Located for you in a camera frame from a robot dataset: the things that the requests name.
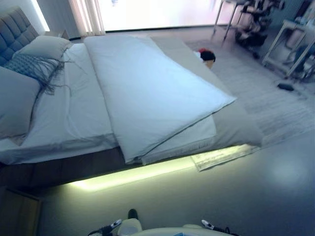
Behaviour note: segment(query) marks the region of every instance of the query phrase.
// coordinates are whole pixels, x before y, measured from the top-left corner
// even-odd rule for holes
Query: pillow
[[[29,131],[32,109],[40,90],[30,77],[0,67],[0,139],[20,145]]]
[[[5,68],[36,79],[43,90],[54,93],[50,84],[52,74],[63,67],[63,62],[54,59],[18,54],[4,65]]]
[[[41,35],[36,37],[30,44],[17,51],[13,57],[17,54],[25,54],[60,60],[64,51],[71,46],[71,42],[67,39]]]

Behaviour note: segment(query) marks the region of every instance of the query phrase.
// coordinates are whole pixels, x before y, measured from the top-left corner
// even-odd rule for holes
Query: small red object
[[[200,52],[200,53],[203,53],[203,52],[205,52],[205,51],[208,51],[208,49],[206,49],[206,48],[200,48],[200,49],[198,50],[198,52]]]

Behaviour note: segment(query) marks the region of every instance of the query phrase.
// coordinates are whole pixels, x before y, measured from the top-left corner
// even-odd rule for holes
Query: floor
[[[212,28],[135,32],[209,39]],[[221,44],[222,32],[213,42]],[[268,49],[266,42],[261,53]],[[223,48],[249,63],[251,55],[235,46],[233,33]],[[107,188],[87,190],[67,184],[33,194],[43,199],[38,235],[87,235],[130,208],[144,229],[200,224],[206,219],[244,236],[315,235],[315,133],[309,132],[246,157],[198,172],[190,160],[175,171]]]

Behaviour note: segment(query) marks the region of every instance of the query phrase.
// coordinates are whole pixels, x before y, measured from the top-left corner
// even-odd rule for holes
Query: bright window light
[[[31,0],[31,1],[32,1],[32,3],[33,3],[33,6],[34,6],[34,8],[35,8],[35,11],[36,11],[36,13],[37,13],[37,15],[38,15],[38,17],[39,17],[39,20],[40,20],[40,22],[41,22],[41,24],[42,24],[44,30],[45,30],[45,31],[50,31],[50,29],[49,29],[49,27],[48,27],[48,25],[47,25],[47,22],[46,22],[46,20],[45,20],[45,18],[44,18],[44,15],[43,15],[43,13],[41,12],[40,7],[39,7],[39,5],[38,5],[38,3],[37,3],[37,0]]]

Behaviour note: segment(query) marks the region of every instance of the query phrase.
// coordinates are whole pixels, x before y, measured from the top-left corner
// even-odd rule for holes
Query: nightstand
[[[65,30],[61,31],[45,31],[45,36],[54,36],[59,38],[65,38],[69,40],[68,34]]]
[[[0,187],[0,235],[35,236],[41,201],[7,187]]]

